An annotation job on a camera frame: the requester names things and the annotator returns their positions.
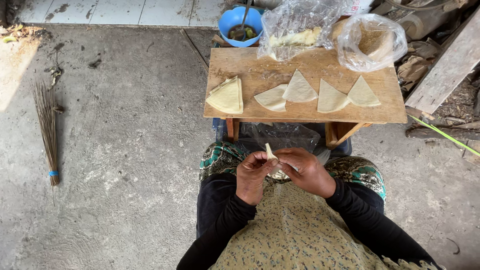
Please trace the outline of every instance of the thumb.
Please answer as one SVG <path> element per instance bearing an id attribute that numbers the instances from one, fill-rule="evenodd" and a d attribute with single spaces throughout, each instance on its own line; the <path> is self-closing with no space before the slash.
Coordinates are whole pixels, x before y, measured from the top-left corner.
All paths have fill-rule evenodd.
<path id="1" fill-rule="evenodd" d="M 276 159 L 273 159 L 273 160 L 269 160 L 267 161 L 264 165 L 262 165 L 259 170 L 261 172 L 261 174 L 263 176 L 266 176 L 267 174 L 269 174 L 274 168 L 278 168 L 278 169 L 281 169 L 282 168 L 282 165 L 280 164 L 280 162 L 278 162 L 278 160 Z"/>
<path id="2" fill-rule="evenodd" d="M 281 163 L 282 164 L 282 171 L 290 177 L 291 180 L 297 180 L 300 178 L 300 174 L 289 164 Z"/>

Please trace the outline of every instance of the black sleeve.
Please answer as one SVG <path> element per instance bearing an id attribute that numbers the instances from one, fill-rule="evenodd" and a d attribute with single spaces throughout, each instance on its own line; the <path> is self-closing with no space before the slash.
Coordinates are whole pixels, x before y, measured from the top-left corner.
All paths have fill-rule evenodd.
<path id="1" fill-rule="evenodd" d="M 420 265 L 423 260 L 433 263 L 432 257 L 405 231 L 365 203 L 343 181 L 335 179 L 336 190 L 326 199 L 327 204 L 337 211 L 353 235 L 372 252 L 394 262 L 403 259 Z"/>
<path id="2" fill-rule="evenodd" d="M 243 229 L 249 220 L 253 220 L 257 212 L 256 206 L 249 205 L 238 198 L 230 197 L 227 206 L 200 238 L 183 255 L 177 269 L 208 269 L 211 267 L 230 238 Z"/>

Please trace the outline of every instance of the concrete floor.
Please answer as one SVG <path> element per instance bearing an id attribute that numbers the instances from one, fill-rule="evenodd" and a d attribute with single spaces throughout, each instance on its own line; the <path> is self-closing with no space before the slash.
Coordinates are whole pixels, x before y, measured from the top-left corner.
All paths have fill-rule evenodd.
<path id="1" fill-rule="evenodd" d="M 214 138 L 202 118 L 205 70 L 178 29 L 47 29 L 54 39 L 0 111 L 0 269 L 174 269 L 195 239 L 197 168 Z M 208 58 L 214 31 L 187 33 Z M 47 78 L 60 42 L 66 112 L 53 205 L 28 83 Z M 387 216 L 448 269 L 480 268 L 479 167 L 453 143 L 427 145 L 405 129 L 373 125 L 352 137 L 354 154 L 382 168 Z"/>

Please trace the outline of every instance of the white tile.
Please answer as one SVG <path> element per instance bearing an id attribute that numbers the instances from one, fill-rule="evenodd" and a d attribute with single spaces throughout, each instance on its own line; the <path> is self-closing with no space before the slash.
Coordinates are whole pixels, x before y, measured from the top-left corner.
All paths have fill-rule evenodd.
<path id="1" fill-rule="evenodd" d="M 27 0 L 18 17 L 24 23 L 41 23 L 53 0 Z"/>
<path id="2" fill-rule="evenodd" d="M 232 8 L 228 0 L 195 0 L 190 18 L 191 26 L 218 26 L 223 12 Z"/>
<path id="3" fill-rule="evenodd" d="M 53 0 L 44 23 L 87 24 L 98 0 Z"/>
<path id="4" fill-rule="evenodd" d="M 193 0 L 146 0 L 140 25 L 188 25 Z"/>
<path id="5" fill-rule="evenodd" d="M 145 0 L 100 0 L 91 24 L 136 25 Z"/>

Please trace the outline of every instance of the woman's left hand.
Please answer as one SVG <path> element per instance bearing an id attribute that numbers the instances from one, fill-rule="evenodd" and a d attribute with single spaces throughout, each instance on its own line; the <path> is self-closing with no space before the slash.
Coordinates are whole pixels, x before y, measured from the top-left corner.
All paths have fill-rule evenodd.
<path id="1" fill-rule="evenodd" d="M 264 178 L 273 168 L 282 168 L 278 160 L 267 161 L 267 152 L 253 152 L 237 166 L 237 196 L 249 205 L 257 205 L 264 192 Z"/>

